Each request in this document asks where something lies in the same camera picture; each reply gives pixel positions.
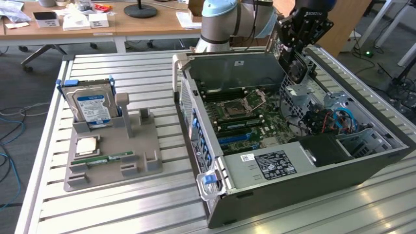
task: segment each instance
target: desk lamp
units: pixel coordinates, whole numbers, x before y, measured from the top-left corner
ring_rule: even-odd
[[[158,9],[150,5],[142,4],[142,0],[138,0],[138,4],[130,5],[124,8],[124,13],[134,18],[150,18],[158,14]]]

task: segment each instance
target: blue pcie slot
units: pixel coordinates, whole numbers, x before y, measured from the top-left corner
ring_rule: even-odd
[[[251,136],[252,136],[252,133],[247,133],[247,134],[234,136],[234,137],[227,137],[227,138],[219,139],[219,143],[220,145],[223,145],[223,144],[230,144],[238,141],[244,141],[244,140],[248,140]]]

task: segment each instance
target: motherboard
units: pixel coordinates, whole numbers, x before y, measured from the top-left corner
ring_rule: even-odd
[[[203,94],[226,156],[287,144],[295,138],[295,132],[279,111],[276,93],[258,87]]]

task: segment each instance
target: metal workbench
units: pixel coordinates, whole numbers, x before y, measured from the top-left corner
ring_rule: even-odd
[[[416,233],[415,153],[359,186],[223,228],[207,228],[172,98],[172,55],[179,52],[186,51],[80,55],[63,61],[59,79],[112,75],[118,92],[130,93],[130,111],[151,108],[156,116],[163,173],[64,192],[72,112],[55,91],[16,233]],[[315,52],[416,140],[415,126],[374,91],[351,78],[352,74],[324,51],[315,48]],[[336,89],[327,75],[318,73],[327,88]]]

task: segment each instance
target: black lamp base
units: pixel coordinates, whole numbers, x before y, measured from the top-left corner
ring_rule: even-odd
[[[124,13],[134,18],[150,18],[158,15],[158,9],[150,5],[142,5],[142,9],[139,9],[138,4],[130,5],[124,8]]]

